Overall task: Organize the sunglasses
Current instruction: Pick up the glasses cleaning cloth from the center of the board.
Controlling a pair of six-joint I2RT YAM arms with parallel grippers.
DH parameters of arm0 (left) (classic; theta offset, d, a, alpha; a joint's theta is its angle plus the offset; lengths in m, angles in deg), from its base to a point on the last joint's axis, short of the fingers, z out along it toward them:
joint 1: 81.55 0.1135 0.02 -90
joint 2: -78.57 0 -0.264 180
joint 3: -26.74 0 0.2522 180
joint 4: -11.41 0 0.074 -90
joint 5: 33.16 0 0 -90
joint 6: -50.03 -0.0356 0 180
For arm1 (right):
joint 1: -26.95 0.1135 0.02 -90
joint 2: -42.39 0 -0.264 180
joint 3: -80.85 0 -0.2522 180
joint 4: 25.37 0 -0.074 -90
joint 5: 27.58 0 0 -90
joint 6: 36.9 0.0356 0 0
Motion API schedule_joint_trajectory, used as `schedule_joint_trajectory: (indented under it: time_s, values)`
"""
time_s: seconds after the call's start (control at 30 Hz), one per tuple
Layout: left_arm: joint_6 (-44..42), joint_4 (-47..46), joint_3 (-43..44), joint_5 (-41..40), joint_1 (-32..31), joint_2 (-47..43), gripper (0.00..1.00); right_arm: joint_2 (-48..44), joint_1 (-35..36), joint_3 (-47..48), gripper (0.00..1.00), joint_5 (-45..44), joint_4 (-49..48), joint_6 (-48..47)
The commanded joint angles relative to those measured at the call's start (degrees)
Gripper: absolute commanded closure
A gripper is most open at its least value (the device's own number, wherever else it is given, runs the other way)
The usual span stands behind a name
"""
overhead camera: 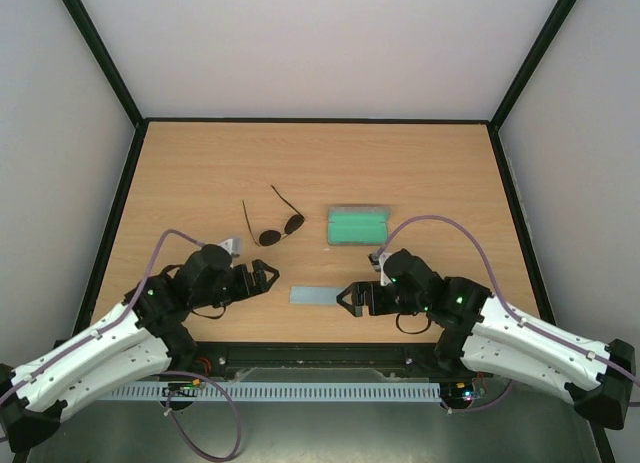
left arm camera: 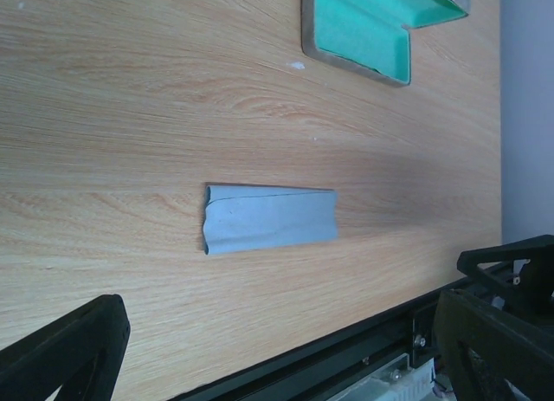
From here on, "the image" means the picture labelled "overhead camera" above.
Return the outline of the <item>dark round sunglasses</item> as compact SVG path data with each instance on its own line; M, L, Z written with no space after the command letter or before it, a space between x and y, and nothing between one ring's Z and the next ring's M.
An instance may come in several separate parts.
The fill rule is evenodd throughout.
M285 206L288 209L287 214L278 211L272 215L269 212L255 219L250 205L245 200L241 202L248 234L258 247L274 246L298 232L306 223L305 215L275 185L271 184L270 187L279 200L276 208Z

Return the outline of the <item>blue cleaning cloth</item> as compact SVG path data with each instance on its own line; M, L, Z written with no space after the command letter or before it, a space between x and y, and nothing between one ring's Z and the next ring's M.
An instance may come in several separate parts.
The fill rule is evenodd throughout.
M292 286L289 303L294 305L335 306L343 287Z

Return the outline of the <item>grey glasses case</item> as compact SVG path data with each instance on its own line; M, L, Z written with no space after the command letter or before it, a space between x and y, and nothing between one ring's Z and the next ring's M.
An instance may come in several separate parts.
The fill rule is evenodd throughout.
M327 241L331 246L382 245L388 238L391 209L381 205L342 205L328 210Z

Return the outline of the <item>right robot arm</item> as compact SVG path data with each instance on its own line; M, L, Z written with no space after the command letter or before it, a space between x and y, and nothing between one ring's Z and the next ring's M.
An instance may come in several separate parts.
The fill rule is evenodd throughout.
M441 277L402 249L370 259L380 277L336 297L355 317L425 315L441 327L434 358L445 373L492 373L549 393L586 420L621 430L631 406L635 349L589 340L502 302L464 277Z

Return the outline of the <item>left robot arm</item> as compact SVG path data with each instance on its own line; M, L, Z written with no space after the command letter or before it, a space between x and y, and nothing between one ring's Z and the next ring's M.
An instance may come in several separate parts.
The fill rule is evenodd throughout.
M208 244L185 263L145 274L96 323L47 354L1 367L3 442L32 449L107 393L166 371L187 371L197 344L184 322L196 309L226 309L268 292L279 277L262 260L235 265L234 242Z

